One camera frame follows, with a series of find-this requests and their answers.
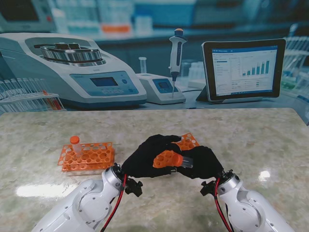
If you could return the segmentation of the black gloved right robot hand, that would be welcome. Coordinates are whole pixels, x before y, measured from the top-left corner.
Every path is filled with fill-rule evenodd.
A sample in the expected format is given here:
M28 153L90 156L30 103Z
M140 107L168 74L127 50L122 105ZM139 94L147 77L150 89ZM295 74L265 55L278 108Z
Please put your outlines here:
M193 160L193 167L177 167L177 172L191 179L218 178L224 170L213 151L206 146L197 146L191 150L185 150L182 155Z

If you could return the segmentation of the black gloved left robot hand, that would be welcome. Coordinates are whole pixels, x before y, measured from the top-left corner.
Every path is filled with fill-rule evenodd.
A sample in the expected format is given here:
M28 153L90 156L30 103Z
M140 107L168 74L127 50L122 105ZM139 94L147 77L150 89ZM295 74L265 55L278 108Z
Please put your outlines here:
M182 138L177 135L153 135L143 142L138 149L122 164L122 172L135 178L159 177L176 172L174 167L155 168L154 159L169 150L180 154L177 142Z

